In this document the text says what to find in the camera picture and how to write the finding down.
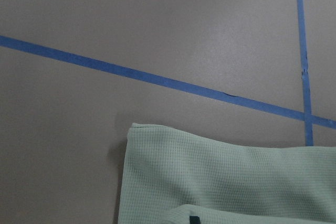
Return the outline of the olive green long-sleeve shirt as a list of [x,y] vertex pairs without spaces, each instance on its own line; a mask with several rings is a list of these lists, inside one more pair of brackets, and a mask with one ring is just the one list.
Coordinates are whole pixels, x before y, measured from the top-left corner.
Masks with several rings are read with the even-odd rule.
[[233,145],[132,124],[119,223],[335,223],[335,148]]

